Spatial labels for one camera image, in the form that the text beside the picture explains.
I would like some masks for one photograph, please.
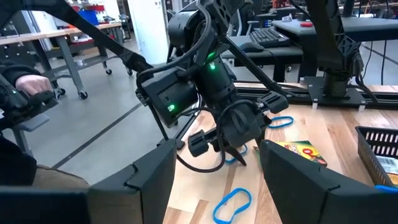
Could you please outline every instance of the white wall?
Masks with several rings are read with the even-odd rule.
[[[119,7],[117,0],[103,0],[106,14],[112,18],[119,19]]]
[[[128,3],[142,56],[150,64],[165,63],[169,46],[160,0],[128,0]]]
[[[50,14],[42,11],[32,11],[32,15],[40,29],[40,32],[57,30],[57,25],[55,25],[54,18]],[[40,43],[45,50],[51,50],[53,47],[48,39],[42,39]]]

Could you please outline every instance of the black desk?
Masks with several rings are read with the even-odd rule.
[[[346,35],[357,42],[398,39],[398,20],[378,18],[341,18]],[[301,27],[300,21],[272,21],[277,31],[302,46],[303,62],[299,77],[317,74],[317,36],[314,27]]]
[[[230,37],[230,39],[240,46],[243,43],[251,42],[249,36]],[[302,62],[303,52],[296,46],[290,47],[273,47],[263,52],[251,52],[246,55],[256,65],[275,65],[273,79],[277,82],[285,80],[285,65],[296,64]],[[244,66],[236,57],[228,50],[221,54],[223,59],[232,59],[235,67]]]

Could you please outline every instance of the person's hand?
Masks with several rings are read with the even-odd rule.
[[[43,91],[52,91],[50,80],[40,75],[24,75],[19,77],[15,84],[18,90],[22,90],[30,96]]]

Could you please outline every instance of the yellow crayon box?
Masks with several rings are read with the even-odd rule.
[[[309,141],[293,141],[293,142],[276,142],[278,145],[323,166],[327,166],[327,162],[321,154],[315,149]]]

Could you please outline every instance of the white column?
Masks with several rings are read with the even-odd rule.
[[[148,63],[165,63],[169,46],[160,0],[128,0],[134,34]]]

